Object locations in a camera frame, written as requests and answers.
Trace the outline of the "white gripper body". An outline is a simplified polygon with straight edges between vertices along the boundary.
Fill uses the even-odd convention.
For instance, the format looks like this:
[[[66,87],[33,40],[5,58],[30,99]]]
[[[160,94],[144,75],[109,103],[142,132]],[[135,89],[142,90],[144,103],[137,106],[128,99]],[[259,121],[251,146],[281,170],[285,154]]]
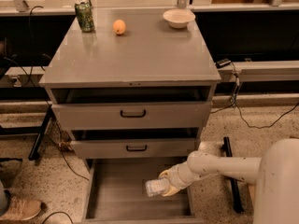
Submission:
[[[172,166],[167,173],[170,184],[177,189],[186,189],[200,179],[200,176],[190,169],[187,162]]]

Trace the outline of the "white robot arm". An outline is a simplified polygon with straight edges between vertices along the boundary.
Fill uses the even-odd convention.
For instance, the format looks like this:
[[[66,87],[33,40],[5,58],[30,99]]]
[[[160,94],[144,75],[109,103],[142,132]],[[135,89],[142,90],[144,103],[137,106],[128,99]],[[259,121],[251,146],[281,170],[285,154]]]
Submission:
[[[208,175],[255,186],[253,224],[299,224],[299,140],[277,141],[261,158],[217,157],[202,150],[163,171],[158,192],[170,196]]]

